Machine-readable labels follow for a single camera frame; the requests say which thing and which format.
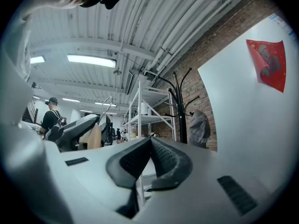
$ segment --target white wall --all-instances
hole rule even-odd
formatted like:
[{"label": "white wall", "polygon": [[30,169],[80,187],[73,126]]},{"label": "white wall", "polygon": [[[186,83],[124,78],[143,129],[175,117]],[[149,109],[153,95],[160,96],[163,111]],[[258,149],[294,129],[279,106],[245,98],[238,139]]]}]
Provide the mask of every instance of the white wall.
[{"label": "white wall", "polygon": [[68,124],[71,123],[70,120],[71,120],[72,110],[73,110],[72,107],[70,107],[66,104],[63,104],[61,102],[58,102],[58,111],[59,111],[59,113],[61,114],[62,117],[66,118],[66,122]]},{"label": "white wall", "polygon": [[80,111],[73,109],[71,112],[71,120],[68,122],[68,124],[78,120],[79,118],[81,118]]},{"label": "white wall", "polygon": [[[280,42],[286,55],[284,93],[257,82],[246,39]],[[274,191],[298,158],[299,45],[270,18],[255,25],[199,68],[212,105],[220,156]]]},{"label": "white wall", "polygon": [[[123,131],[124,128],[121,127],[121,124],[123,123],[123,116],[115,116],[115,115],[108,115],[111,122],[113,123],[113,128],[115,129],[115,134],[117,131],[117,128],[120,129],[120,131]],[[106,115],[103,116],[103,118],[100,121],[100,125],[106,122]]]},{"label": "white wall", "polygon": [[39,99],[32,99],[33,105],[35,109],[38,109],[37,112],[37,118],[36,118],[36,122],[38,124],[41,123],[41,121],[43,121],[43,116],[45,115],[45,113],[49,110],[48,106],[45,104],[45,101],[43,100],[39,100]]}]

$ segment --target red poster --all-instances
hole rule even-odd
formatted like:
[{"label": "red poster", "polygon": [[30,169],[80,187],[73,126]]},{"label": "red poster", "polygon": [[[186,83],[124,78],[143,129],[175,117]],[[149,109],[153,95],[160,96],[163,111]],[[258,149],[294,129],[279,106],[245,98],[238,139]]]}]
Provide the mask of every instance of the red poster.
[{"label": "red poster", "polygon": [[246,40],[254,61],[257,79],[280,92],[285,89],[285,47],[281,42]]}]

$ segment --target black rubber grip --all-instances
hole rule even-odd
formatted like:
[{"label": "black rubber grip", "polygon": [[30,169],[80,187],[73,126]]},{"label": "black rubber grip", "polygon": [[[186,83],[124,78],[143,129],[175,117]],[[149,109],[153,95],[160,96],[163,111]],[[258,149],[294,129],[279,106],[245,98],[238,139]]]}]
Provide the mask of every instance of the black rubber grip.
[{"label": "black rubber grip", "polygon": [[241,216],[257,206],[257,202],[231,176],[217,179]]},{"label": "black rubber grip", "polygon": [[152,137],[151,158],[154,162],[157,179],[151,190],[168,190],[178,187],[192,172],[193,164],[184,152]]},{"label": "black rubber grip", "polygon": [[117,186],[128,189],[135,187],[135,182],[150,159],[150,148],[150,138],[145,138],[108,159],[106,171]]}]

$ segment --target person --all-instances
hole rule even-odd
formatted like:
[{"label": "person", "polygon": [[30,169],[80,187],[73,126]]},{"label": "person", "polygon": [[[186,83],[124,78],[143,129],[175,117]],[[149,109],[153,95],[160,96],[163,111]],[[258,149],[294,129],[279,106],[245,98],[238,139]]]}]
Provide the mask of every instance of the person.
[{"label": "person", "polygon": [[30,51],[29,36],[32,14],[42,7],[70,9],[77,6],[91,7],[101,0],[24,0],[16,10],[0,44],[0,63],[14,66],[26,82],[29,79]]},{"label": "person", "polygon": [[121,132],[119,128],[117,128],[116,135],[117,135],[117,139],[121,140]]},{"label": "person", "polygon": [[51,97],[49,101],[46,101],[45,104],[48,106],[49,111],[47,111],[43,117],[42,127],[39,131],[40,134],[46,134],[54,125],[58,123],[61,118],[61,115],[57,109],[57,99]]}]

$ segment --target black coat rack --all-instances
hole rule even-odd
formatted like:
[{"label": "black coat rack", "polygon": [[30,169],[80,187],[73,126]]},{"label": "black coat rack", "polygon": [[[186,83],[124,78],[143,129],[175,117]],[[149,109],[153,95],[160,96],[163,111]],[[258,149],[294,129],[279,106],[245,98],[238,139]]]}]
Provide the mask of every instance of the black coat rack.
[{"label": "black coat rack", "polygon": [[164,115],[169,116],[169,117],[177,117],[178,116],[180,140],[181,140],[182,143],[185,143],[185,144],[187,143],[186,116],[192,116],[193,115],[193,112],[190,112],[189,114],[187,114],[186,109],[187,109],[187,107],[190,103],[192,103],[194,100],[199,98],[199,95],[198,95],[194,99],[190,100],[184,106],[183,96],[182,96],[182,84],[183,84],[184,79],[186,78],[186,76],[189,74],[189,72],[191,70],[192,70],[192,68],[188,69],[187,73],[184,75],[184,77],[181,81],[180,86],[178,85],[177,74],[175,72],[173,72],[175,86],[170,81],[168,81],[168,80],[166,80],[166,79],[164,79],[160,76],[157,76],[157,78],[159,78],[161,80],[164,80],[165,82],[169,83],[172,86],[173,90],[174,90],[174,93],[173,93],[172,88],[167,89],[169,91],[169,93],[172,95],[175,102],[177,103],[177,107],[172,105],[172,104],[169,104],[167,102],[164,102],[164,103],[173,106],[177,110],[178,113],[177,113],[177,115],[170,115],[170,114],[167,114],[167,113],[165,113]]}]

